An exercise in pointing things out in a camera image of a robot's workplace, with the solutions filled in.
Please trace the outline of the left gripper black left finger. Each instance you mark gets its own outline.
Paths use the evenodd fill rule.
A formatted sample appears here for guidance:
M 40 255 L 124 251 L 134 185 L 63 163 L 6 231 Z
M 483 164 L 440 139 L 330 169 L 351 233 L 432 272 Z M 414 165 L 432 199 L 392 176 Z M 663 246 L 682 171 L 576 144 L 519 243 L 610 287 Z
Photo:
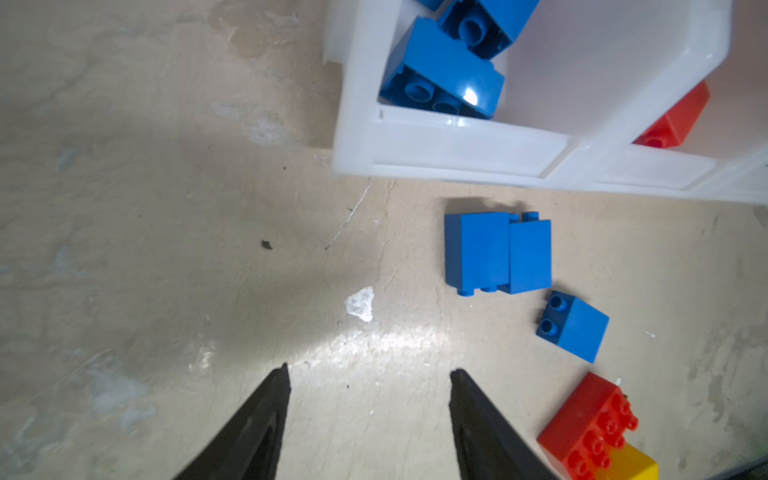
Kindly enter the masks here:
M 287 419 L 287 364 L 272 370 L 178 479 L 273 479 Z

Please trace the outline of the square red lego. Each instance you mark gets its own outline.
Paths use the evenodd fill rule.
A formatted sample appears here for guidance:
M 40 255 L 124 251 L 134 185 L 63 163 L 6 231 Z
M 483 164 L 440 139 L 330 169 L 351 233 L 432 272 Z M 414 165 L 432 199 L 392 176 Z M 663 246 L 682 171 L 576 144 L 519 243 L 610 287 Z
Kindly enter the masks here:
M 643 132 L 634 144 L 659 149 L 681 146 L 709 99 L 708 86 L 702 81 Z

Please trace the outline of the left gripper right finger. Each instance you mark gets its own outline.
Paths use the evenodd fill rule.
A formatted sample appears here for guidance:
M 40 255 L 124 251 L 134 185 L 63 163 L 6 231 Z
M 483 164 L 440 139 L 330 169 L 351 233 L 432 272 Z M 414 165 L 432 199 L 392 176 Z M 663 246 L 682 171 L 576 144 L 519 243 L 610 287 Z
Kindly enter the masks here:
M 452 371 L 450 379 L 449 409 L 463 479 L 556 477 L 465 370 Z

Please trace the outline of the blue lego pair back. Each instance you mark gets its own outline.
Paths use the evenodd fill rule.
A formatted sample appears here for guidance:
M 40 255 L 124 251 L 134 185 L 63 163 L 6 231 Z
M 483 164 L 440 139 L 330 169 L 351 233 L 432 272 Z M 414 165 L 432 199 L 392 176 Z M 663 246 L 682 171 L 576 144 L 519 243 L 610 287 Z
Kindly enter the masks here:
M 537 212 L 447 214 L 444 238 L 445 281 L 460 296 L 553 285 L 552 222 Z

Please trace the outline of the red lego diagonal brick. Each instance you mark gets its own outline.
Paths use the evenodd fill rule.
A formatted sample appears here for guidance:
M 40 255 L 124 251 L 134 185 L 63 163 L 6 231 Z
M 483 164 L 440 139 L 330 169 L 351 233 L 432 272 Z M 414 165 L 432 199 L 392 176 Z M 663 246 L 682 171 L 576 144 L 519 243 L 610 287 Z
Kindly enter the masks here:
M 537 437 L 552 466 L 569 479 L 594 479 L 611 466 L 627 430 L 639 425 L 621 388 L 589 372 Z

